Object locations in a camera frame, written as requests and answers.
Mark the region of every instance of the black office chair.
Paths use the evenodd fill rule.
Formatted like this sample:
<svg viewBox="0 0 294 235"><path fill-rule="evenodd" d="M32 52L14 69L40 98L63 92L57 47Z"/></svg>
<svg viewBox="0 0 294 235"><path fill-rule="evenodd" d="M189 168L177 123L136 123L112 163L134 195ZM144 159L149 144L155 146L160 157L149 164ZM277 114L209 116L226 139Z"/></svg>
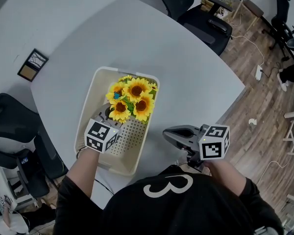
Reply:
<svg viewBox="0 0 294 235"><path fill-rule="evenodd" d="M162 0L165 4L168 16L187 28L195 36L201 39L217 55L226 48L232 34L232 27L214 14L220 7L232 11L226 3L219 0L209 0L214 3L209 12L202 11L202 4L188 10L194 0Z"/></svg>
<svg viewBox="0 0 294 235"><path fill-rule="evenodd" d="M36 136L34 139L34 144L36 147L35 152L39 158L39 161L43 167L45 176L49 179L49 181L53 184L53 186L58 189L58 186L54 182L54 179L60 178L68 173L67 167L64 165L54 146L48 147L46 143L43 141L41 136ZM50 149L54 149L54 153L56 156L51 159L50 156L46 156L46 154L50 153Z"/></svg>
<svg viewBox="0 0 294 235"><path fill-rule="evenodd" d="M281 51L283 53L282 61L288 61L290 58L286 56L284 52L284 46L286 43L293 39L294 35L294 26L293 30L291 30L287 25L286 22L288 20L289 8L291 0L277 0L277 14L271 20L271 25L274 28L270 31L263 30L262 33L267 33L275 39L273 46L270 46L269 49L273 50L274 47L279 44Z"/></svg>
<svg viewBox="0 0 294 235"><path fill-rule="evenodd" d="M0 94L0 137L28 143L37 135L39 115L8 94Z"/></svg>
<svg viewBox="0 0 294 235"><path fill-rule="evenodd" d="M55 150L40 116L5 93L0 94L0 137L24 143L35 138L35 152L47 178L54 186L56 184L53 179L68 172Z"/></svg>
<svg viewBox="0 0 294 235"><path fill-rule="evenodd" d="M19 186L23 186L25 195L30 194L33 198L39 198L49 193L49 187L39 159L30 150L24 149L15 154L0 151L0 167L7 169L18 167L19 181L13 185L8 182L10 190L16 199L18 197L15 189Z"/></svg>

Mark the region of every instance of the round table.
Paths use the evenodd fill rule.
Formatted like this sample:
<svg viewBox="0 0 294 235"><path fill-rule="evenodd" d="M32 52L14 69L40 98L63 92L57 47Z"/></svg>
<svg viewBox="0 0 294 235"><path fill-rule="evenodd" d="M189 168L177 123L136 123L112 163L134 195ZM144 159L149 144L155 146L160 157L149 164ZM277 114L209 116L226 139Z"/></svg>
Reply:
<svg viewBox="0 0 294 235"><path fill-rule="evenodd" d="M49 57L32 82L33 97L57 152L70 168L82 106L101 66L156 76L161 89L133 178L99 168L96 178L114 192L171 165L181 152L162 137L165 128L215 123L244 85L200 39L138 0L117 0L93 15ZM95 184L92 199L104 207L110 194Z"/></svg>

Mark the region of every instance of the picture frame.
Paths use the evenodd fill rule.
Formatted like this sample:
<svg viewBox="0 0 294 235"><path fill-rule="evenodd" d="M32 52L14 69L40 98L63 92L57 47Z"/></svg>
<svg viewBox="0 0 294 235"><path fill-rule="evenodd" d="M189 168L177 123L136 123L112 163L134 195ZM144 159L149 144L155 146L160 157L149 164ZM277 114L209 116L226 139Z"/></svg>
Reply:
<svg viewBox="0 0 294 235"><path fill-rule="evenodd" d="M45 55L37 49L34 49L23 63L18 75L29 82L32 82L48 60L49 59Z"/></svg>

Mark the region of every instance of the white number 3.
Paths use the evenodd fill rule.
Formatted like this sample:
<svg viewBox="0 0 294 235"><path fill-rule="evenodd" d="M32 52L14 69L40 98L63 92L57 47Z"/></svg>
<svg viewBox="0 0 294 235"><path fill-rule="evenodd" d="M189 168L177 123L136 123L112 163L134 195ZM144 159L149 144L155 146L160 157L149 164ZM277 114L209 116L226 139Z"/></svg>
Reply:
<svg viewBox="0 0 294 235"><path fill-rule="evenodd" d="M166 177L166 178L173 178L173 177L183 177L185 179L187 179L187 184L186 186L184 186L183 188L177 188L175 186L173 186L170 182L168 183L168 185L161 191L159 192L151 192L149 189L151 187L151 185L147 185L144 187L144 193L151 198L159 198L162 197L163 195L165 195L167 192L169 192L170 190L173 191L174 193L184 193L186 192L193 184L193 178L189 175L177 175L177 176L170 176L170 177Z"/></svg>

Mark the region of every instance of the wooden floor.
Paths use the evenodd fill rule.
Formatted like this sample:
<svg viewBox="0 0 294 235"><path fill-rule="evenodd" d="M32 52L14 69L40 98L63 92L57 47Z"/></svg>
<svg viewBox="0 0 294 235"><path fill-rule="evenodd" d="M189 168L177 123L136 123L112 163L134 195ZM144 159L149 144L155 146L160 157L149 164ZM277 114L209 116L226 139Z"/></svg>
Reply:
<svg viewBox="0 0 294 235"><path fill-rule="evenodd" d="M282 52L279 47L269 50L273 38L262 34L262 29L268 27L261 20L246 33L250 20L248 13L242 15L242 24L233 26L232 35L244 35L258 46L265 58L262 68L269 75L270 70L277 67L276 62L281 62ZM232 23L240 23L239 15ZM221 58L246 86L241 97L219 121L230 126L231 145L226 158L255 183L270 161L282 166L288 163L283 169L271 163L258 185L262 197L283 220L287 212L294 213L294 205L286 203L287 194L294 195L294 156L287 155L290 144L282 141L290 126L283 115L294 111L294 84L283 92L276 77L278 69L273 69L269 79L262 75L261 81L257 81L254 76L263 58L244 38L230 40ZM293 63L291 59L283 66L286 68ZM248 124L250 118L257 119L256 126Z"/></svg>

